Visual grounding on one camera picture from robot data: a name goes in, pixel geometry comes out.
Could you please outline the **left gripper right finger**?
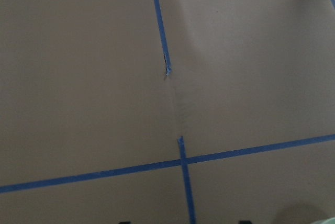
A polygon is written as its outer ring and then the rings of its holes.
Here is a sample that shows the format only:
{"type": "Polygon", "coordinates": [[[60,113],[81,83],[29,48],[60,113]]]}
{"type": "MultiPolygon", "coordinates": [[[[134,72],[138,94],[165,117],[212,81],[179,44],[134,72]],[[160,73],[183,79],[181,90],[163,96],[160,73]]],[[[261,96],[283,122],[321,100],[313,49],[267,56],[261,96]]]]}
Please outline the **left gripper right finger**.
{"type": "Polygon", "coordinates": [[[239,220],[238,224],[252,224],[251,220],[239,220]]]}

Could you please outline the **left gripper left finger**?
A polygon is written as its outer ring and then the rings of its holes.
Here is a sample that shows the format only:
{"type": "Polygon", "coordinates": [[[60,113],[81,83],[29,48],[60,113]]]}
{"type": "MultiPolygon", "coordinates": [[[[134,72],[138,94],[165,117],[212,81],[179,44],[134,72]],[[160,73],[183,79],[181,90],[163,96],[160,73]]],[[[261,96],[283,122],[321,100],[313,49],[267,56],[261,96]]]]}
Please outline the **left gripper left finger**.
{"type": "Polygon", "coordinates": [[[118,224],[131,224],[131,221],[121,221],[118,224]]]}

